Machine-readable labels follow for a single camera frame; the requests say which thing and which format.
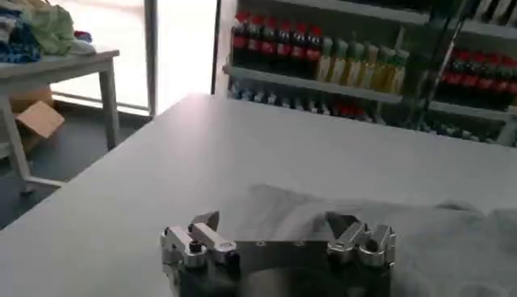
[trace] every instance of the blue clothing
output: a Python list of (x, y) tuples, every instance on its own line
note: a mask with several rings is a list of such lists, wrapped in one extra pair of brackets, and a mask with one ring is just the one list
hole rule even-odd
[(9, 42), (0, 41), (0, 62), (29, 63), (41, 59), (41, 50), (29, 25), (22, 21), (21, 11), (0, 8), (0, 16), (16, 20)]

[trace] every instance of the white table leg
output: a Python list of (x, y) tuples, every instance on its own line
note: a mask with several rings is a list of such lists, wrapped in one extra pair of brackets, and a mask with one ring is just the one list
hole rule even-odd
[(119, 143), (119, 114), (116, 110), (115, 71), (113, 61), (108, 70), (99, 73), (100, 92), (103, 100), (104, 121), (106, 125), (107, 148), (112, 150)]
[(32, 190), (27, 179), (30, 177), (31, 171), (23, 150), (22, 139), (16, 127), (15, 115), (13, 115), (9, 98), (6, 95), (0, 95), (0, 108), (2, 109), (3, 125), (9, 139), (11, 167), (19, 179), (20, 192), (22, 194), (30, 193)]

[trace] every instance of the metal pole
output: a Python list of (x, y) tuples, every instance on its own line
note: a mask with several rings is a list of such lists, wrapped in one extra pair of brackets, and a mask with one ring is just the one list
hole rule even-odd
[(210, 94), (216, 93), (216, 76), (217, 76), (217, 53), (219, 52), (219, 22), (221, 21), (221, 0), (217, 0), (216, 4), (216, 23), (213, 33), (213, 56), (212, 56), (212, 86)]
[(147, 100), (149, 115), (157, 110), (157, 65), (158, 65), (158, 4), (157, 0), (144, 0), (145, 10), (145, 62), (147, 64)]

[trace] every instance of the green cloth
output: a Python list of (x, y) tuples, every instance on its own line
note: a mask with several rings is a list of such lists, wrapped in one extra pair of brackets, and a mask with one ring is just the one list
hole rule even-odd
[(23, 12), (23, 21), (31, 31), (43, 53), (65, 55), (74, 41), (74, 21), (70, 13), (59, 5)]

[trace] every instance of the yellow bottle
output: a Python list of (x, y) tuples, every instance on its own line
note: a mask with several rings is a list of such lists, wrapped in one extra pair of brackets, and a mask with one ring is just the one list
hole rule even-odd
[(362, 89), (368, 89), (372, 83), (373, 73), (377, 63), (379, 48), (373, 44), (369, 44), (364, 54), (364, 62), (361, 65), (359, 80), (357, 86)]
[(327, 77), (329, 76), (330, 64), (332, 61), (332, 57), (330, 56), (331, 51), (332, 39), (330, 37), (325, 37), (323, 39), (322, 57), (317, 64), (316, 80), (319, 82), (326, 82)]
[(382, 91), (386, 78), (389, 74), (389, 62), (395, 56), (395, 51), (391, 48), (387, 48), (385, 46), (380, 47), (379, 58), (377, 60), (377, 64), (375, 69), (373, 70), (372, 83), (370, 84), (370, 89), (376, 91)]
[(334, 59), (332, 59), (330, 63), (330, 70), (327, 76), (327, 81), (339, 84), (341, 82), (343, 72), (347, 67), (345, 58), (347, 56), (348, 44), (344, 40), (338, 40), (337, 44), (338, 49)]
[(404, 50), (397, 50), (397, 54), (393, 58), (393, 69), (390, 70), (388, 79), (386, 80), (385, 91), (390, 94), (400, 95), (402, 86), (406, 76), (406, 63), (410, 54)]
[(341, 78), (341, 84), (346, 86), (356, 86), (361, 70), (361, 57), (364, 53), (364, 46), (359, 42), (354, 42), (350, 47), (347, 58), (347, 67)]

